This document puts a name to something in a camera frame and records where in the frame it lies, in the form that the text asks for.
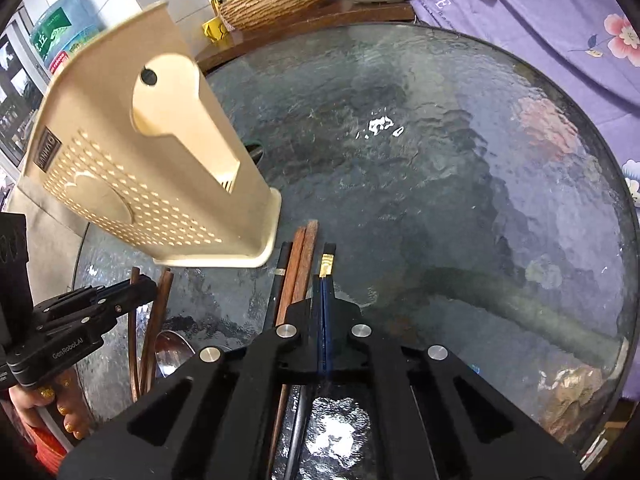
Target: fingernail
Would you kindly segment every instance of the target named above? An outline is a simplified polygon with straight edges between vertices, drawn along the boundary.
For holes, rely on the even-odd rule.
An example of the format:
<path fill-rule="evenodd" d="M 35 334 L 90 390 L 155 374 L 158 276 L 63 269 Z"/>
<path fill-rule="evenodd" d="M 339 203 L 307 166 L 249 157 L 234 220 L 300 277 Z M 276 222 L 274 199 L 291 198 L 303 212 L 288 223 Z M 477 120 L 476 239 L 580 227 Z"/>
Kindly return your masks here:
<path fill-rule="evenodd" d="M 42 396 L 43 399 L 49 400 L 49 399 L 53 399 L 53 397 L 56 396 L 56 393 L 53 391 L 52 388 L 49 388 L 48 386 L 44 386 L 40 389 L 40 395 Z"/>

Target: silver bolt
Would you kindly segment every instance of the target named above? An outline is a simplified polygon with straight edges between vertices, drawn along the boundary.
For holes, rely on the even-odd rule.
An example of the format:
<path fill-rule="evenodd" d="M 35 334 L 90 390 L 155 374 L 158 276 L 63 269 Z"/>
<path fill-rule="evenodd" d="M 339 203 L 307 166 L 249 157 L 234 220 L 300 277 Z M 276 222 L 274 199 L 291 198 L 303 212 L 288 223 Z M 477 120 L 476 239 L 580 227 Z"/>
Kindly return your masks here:
<path fill-rule="evenodd" d="M 436 361 L 442 361 L 447 358 L 447 356 L 449 355 L 449 352 L 447 352 L 447 349 L 444 348 L 444 346 L 442 345 L 433 345 L 433 346 L 430 346 L 429 349 L 427 350 L 427 355 L 431 359 L 434 359 Z"/>
<path fill-rule="evenodd" d="M 215 346 L 209 346 L 200 350 L 200 359 L 206 363 L 215 363 L 220 359 L 221 355 L 220 350 Z"/>
<path fill-rule="evenodd" d="M 298 333 L 298 329 L 290 324 L 280 325 L 276 329 L 276 334 L 281 338 L 293 337 Z"/>
<path fill-rule="evenodd" d="M 371 335 L 371 327 L 362 323 L 353 325 L 351 333 L 356 337 L 369 337 Z"/>

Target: metal spoon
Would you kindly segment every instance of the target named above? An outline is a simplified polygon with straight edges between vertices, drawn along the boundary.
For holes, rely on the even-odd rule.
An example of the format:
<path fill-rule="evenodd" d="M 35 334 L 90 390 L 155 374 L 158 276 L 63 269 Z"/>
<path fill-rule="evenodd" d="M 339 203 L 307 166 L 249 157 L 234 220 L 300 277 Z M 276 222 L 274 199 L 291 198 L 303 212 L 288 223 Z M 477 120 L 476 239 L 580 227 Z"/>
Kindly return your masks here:
<path fill-rule="evenodd" d="M 154 349 L 162 377 L 168 377 L 195 355 L 187 340 L 173 330 L 162 330 L 156 337 Z"/>

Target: textured glass surface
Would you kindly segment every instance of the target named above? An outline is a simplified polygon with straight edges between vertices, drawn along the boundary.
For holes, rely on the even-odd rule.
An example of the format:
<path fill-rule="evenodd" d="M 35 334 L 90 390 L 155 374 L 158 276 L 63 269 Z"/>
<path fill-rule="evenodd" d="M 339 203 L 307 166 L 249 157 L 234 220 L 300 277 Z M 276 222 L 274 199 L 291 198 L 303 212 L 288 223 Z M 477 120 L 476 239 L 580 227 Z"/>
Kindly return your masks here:
<path fill-rule="evenodd" d="M 264 147 L 258 168 L 283 197 L 277 248 L 318 219 L 316 256 L 337 243 L 337 295 L 373 326 L 447 346 L 571 449 L 585 445 L 635 331 L 638 253 L 625 183 L 573 102 L 487 44 L 410 25 L 293 38 L 207 81 L 242 140 Z M 195 347 L 247 344 L 262 329 L 277 252 L 260 269 L 174 269 L 165 328 Z M 92 226 L 76 286 L 122 280 L 133 264 L 159 275 Z M 102 420 L 130 403 L 126 322 L 105 340 L 79 365 Z M 328 397 L 314 408 L 330 411 Z M 366 411 L 348 398 L 341 388 L 340 410 Z M 334 445 L 314 420 L 303 461 Z M 357 463 L 329 453 L 322 474 L 303 470 L 373 475 L 358 438 Z"/>

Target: green object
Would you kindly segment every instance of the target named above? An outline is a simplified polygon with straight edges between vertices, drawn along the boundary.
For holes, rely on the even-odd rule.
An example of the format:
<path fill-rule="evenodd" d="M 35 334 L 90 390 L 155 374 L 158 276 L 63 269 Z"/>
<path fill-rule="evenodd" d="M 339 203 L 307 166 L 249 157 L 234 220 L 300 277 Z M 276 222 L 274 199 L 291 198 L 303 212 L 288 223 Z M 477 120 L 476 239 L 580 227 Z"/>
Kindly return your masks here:
<path fill-rule="evenodd" d="M 60 40 L 60 37 L 69 27 L 71 27 L 71 22 L 65 11 L 60 7 L 42 22 L 35 34 L 32 34 L 33 39 L 31 41 L 42 60 L 47 57 L 51 47 Z"/>

